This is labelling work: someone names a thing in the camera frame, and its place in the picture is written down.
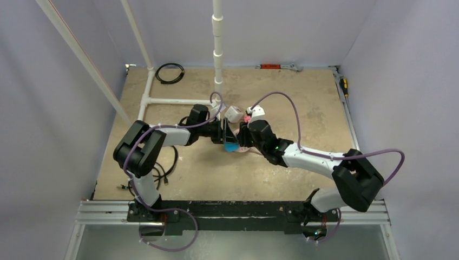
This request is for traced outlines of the blue square adapter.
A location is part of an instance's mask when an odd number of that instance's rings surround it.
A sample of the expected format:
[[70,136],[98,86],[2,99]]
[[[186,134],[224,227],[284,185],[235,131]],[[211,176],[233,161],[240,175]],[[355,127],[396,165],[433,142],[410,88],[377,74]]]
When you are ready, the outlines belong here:
[[235,143],[225,143],[224,149],[226,152],[235,152],[239,149],[239,145]]

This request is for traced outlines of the white tiger cube socket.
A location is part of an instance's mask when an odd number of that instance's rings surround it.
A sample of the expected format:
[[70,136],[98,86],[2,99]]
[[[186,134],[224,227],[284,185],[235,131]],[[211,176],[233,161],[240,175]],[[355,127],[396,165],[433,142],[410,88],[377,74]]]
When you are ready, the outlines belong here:
[[243,116],[244,112],[237,106],[229,106],[224,114],[224,117],[233,124],[240,122]]

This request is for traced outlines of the pink round socket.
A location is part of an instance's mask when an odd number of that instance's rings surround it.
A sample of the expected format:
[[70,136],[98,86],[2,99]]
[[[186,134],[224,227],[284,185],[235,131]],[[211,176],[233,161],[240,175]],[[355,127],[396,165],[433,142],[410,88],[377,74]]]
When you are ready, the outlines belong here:
[[237,142],[238,142],[238,148],[235,150],[237,153],[245,153],[245,152],[253,152],[253,149],[251,147],[247,147],[244,145],[243,141],[243,134],[240,133],[239,129],[236,129],[233,131],[233,134],[235,135]]

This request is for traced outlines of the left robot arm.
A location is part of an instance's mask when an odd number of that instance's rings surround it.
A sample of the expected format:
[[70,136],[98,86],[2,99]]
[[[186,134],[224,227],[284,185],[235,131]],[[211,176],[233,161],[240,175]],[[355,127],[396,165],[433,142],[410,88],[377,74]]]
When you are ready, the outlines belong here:
[[210,116],[208,107],[194,105],[185,118],[174,126],[151,126],[135,121],[113,151],[113,159],[129,177],[135,200],[142,206],[140,214],[153,222],[161,216],[161,195],[151,173],[163,147],[190,146],[200,137],[210,138],[214,144],[238,148],[236,135],[226,119]]

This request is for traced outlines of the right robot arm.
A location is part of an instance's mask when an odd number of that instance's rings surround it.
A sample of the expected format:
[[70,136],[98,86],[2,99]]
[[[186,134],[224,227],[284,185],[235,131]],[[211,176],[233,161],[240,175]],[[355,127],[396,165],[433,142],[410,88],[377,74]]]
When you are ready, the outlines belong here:
[[333,187],[318,189],[306,199],[304,213],[310,220],[342,206],[366,212],[384,184],[381,174],[360,151],[331,153],[299,146],[277,137],[265,120],[242,122],[237,139],[240,146],[256,148],[273,165],[304,169],[334,181]]

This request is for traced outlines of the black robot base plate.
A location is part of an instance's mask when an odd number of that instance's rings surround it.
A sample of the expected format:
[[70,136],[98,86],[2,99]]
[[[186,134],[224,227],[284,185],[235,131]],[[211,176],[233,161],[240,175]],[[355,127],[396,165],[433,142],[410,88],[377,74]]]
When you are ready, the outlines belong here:
[[325,235],[337,210],[320,213],[304,201],[163,200],[153,212],[137,201],[128,205],[127,221],[158,223],[168,236],[183,231],[282,231],[286,235]]

